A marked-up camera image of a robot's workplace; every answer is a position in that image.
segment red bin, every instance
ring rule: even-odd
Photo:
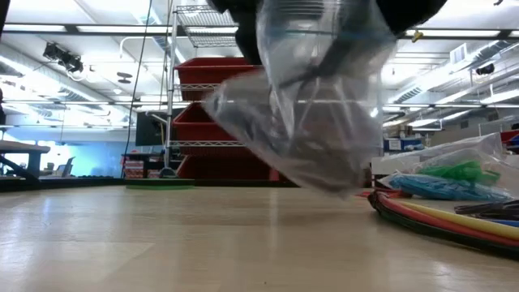
[[[176,66],[180,84],[220,84],[224,80],[252,71],[245,58],[193,58]],[[184,101],[200,101],[207,90],[182,91]]]

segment ceiling light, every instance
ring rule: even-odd
[[[146,26],[144,25],[79,25],[77,26],[80,32],[103,32],[103,33],[166,33],[167,26]]]
[[[370,116],[372,118],[376,117],[377,114],[379,114],[379,110],[378,109],[373,109],[371,112],[370,112]]]
[[[491,108],[497,109],[519,109],[519,105],[489,105]]]
[[[108,101],[62,101],[64,105],[108,105]]]
[[[188,28],[192,33],[235,33],[238,27],[232,28],[206,28],[206,27],[191,27]]]
[[[450,30],[450,29],[419,29],[425,37],[495,37],[499,30]],[[416,30],[408,30],[408,37],[414,35]]]
[[[12,105],[51,105],[54,101],[3,101],[3,103]]]
[[[427,108],[427,107],[429,107],[429,105],[425,105],[425,104],[387,104],[387,105],[384,105],[384,107]]]
[[[444,59],[448,59],[448,54],[443,54],[443,53],[396,53],[394,58],[444,58]]]
[[[423,119],[423,120],[418,120],[418,121],[410,122],[407,126],[421,127],[421,126],[425,126],[425,125],[428,125],[428,124],[436,122],[436,121],[438,121],[438,119],[436,119],[436,118],[426,118],[426,119]]]
[[[391,122],[385,122],[384,125],[382,125],[382,127],[396,126],[396,125],[400,125],[403,122],[405,122],[405,120],[396,120],[396,121],[391,121]]]
[[[63,25],[6,24],[4,32],[66,32]]]
[[[442,131],[440,128],[413,128],[413,131]]]
[[[519,89],[494,94],[491,97],[481,100],[481,103],[491,104],[491,103],[495,103],[495,102],[506,101],[506,100],[514,98],[514,97],[519,97]]]
[[[459,118],[460,116],[462,116],[464,114],[467,114],[469,112],[470,112],[470,110],[462,111],[462,112],[459,112],[459,113],[451,114],[451,115],[449,115],[449,116],[447,116],[445,118],[442,118],[442,119],[445,120],[445,121],[450,121],[450,120],[453,120],[455,118]]]
[[[382,110],[384,112],[389,112],[389,113],[396,113],[396,112],[401,111],[400,108],[393,107],[393,106],[385,106],[382,108]]]
[[[449,105],[449,104],[442,104],[442,105],[435,105],[435,107],[440,108],[478,108],[481,107],[481,105]]]

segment plastic bag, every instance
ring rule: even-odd
[[[420,161],[428,161],[434,157],[444,155],[451,152],[456,152],[462,149],[475,149],[477,152],[487,154],[492,157],[503,159],[503,145],[501,143],[500,133],[493,133],[474,138],[467,138],[452,143],[441,144],[435,147],[430,147],[421,151],[406,152],[390,157],[382,158],[382,161],[391,161],[402,157],[420,157]]]
[[[382,148],[371,113],[394,35],[372,0],[265,0],[257,35],[265,71],[227,80],[205,109],[293,182],[344,197]]]
[[[481,148],[447,152],[382,178],[387,187],[428,199],[506,200],[519,197],[519,168]]]
[[[389,184],[408,194],[418,195],[430,200],[500,202],[512,199],[510,193],[498,187],[423,174],[394,174]]]

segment ceiling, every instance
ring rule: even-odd
[[[475,28],[475,29],[519,29],[519,1],[504,0],[499,6],[494,6],[496,0],[449,0],[438,15],[425,23],[422,28]],[[176,5],[204,5],[205,0],[175,0]],[[128,0],[11,0],[11,7],[7,16],[8,24],[110,24],[110,25],[139,25],[143,23],[143,15],[148,11],[149,2]],[[168,24],[168,0],[153,0],[152,12],[154,14],[153,25]],[[103,101],[129,101],[134,92],[135,77],[140,69],[139,80],[135,90],[136,97],[145,97],[149,101],[165,100],[167,92],[165,82],[167,74],[164,72],[164,61],[167,53],[162,40],[148,38],[131,38],[124,41],[122,50],[121,42],[124,36],[73,36],[59,34],[24,34],[5,33],[2,35],[2,45],[13,49],[18,55],[14,56],[16,62],[28,65],[30,60],[42,65],[36,71],[44,72],[45,68],[59,73],[57,81],[67,84],[64,88],[71,88],[75,83],[80,84],[82,92],[91,90],[87,100]],[[86,74],[73,75],[72,78],[82,79],[79,82],[71,81],[66,77],[63,67],[56,63],[48,63],[48,59],[42,56],[46,44],[56,43],[61,48],[81,56],[85,65]],[[178,51],[176,58],[183,61],[194,57],[224,57],[241,56],[236,47],[223,48],[198,48],[195,49],[187,37],[176,39]],[[467,51],[474,52],[477,49],[492,44],[493,41],[468,41],[468,40],[429,40],[423,39],[413,43],[411,40],[400,40],[397,43],[397,52],[384,66],[381,77],[388,98],[394,97],[416,81],[419,76],[427,76],[435,68],[449,62],[450,52],[460,45],[467,45]],[[144,44],[141,66],[140,59],[142,45]],[[502,58],[496,71],[505,72],[515,66],[513,55]],[[121,84],[118,72],[132,75],[131,84]],[[462,89],[474,85],[470,82],[468,71],[460,73],[456,78],[447,80],[433,88],[428,88],[431,96],[446,97],[459,92]],[[463,99],[474,99],[472,94]],[[424,102],[424,95],[413,97],[404,101],[406,103]],[[123,117],[127,108],[118,107]],[[410,117],[422,117],[423,112]],[[16,113],[10,109],[7,113]]]

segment black cable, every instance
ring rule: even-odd
[[[135,94],[137,93],[137,84],[139,83],[140,67],[141,67],[141,64],[143,62],[143,57],[144,57],[144,46],[146,46],[146,37],[148,36],[149,18],[150,18],[150,15],[152,14],[152,4],[153,4],[153,0],[149,0],[148,15],[146,16],[146,27],[144,28],[144,35],[143,35],[143,46],[140,49],[139,67],[137,68],[137,76],[135,77],[135,85],[133,87],[133,93],[131,95],[130,115],[128,117],[127,146],[124,148],[124,156],[122,157],[121,178],[124,178],[124,165],[126,164],[126,161],[127,161],[128,146],[130,145],[131,111],[133,110],[133,103],[135,101]]]

